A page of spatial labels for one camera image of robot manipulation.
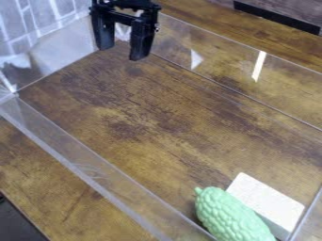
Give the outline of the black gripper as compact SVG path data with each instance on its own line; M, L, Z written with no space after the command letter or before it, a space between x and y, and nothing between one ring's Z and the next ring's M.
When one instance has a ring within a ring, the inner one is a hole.
M119 9L142 10L140 17L118 12ZM162 6L152 0L92 0L90 6L96 48L107 50L115 46L115 22L131 22L130 59L139 61L150 55L156 32L159 31L159 11Z

